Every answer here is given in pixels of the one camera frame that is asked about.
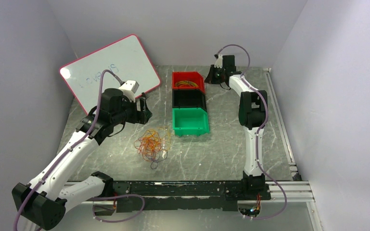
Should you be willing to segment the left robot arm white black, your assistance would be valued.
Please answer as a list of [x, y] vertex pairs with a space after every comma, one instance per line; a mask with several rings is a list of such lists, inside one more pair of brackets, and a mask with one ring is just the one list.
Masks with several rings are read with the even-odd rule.
[[60, 223], [66, 212], [82, 202], [115, 196], [113, 178], [100, 171], [71, 187], [64, 188], [64, 185], [88, 155], [114, 135], [115, 126], [146, 124], [151, 116], [144, 93], [130, 101], [128, 91], [106, 89], [55, 159], [28, 184], [18, 183], [13, 188], [18, 211], [15, 219], [24, 217], [40, 230], [48, 231]]

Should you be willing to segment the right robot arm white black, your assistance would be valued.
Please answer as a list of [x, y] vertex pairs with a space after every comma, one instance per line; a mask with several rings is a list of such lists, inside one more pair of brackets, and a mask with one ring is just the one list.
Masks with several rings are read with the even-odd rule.
[[263, 169], [263, 134], [268, 121], [267, 92], [254, 87], [240, 71], [237, 71], [234, 55], [214, 55], [216, 61], [210, 66], [204, 80], [207, 84], [225, 83], [239, 95], [238, 120], [246, 141], [246, 161], [241, 179], [241, 194], [253, 199], [265, 188]]

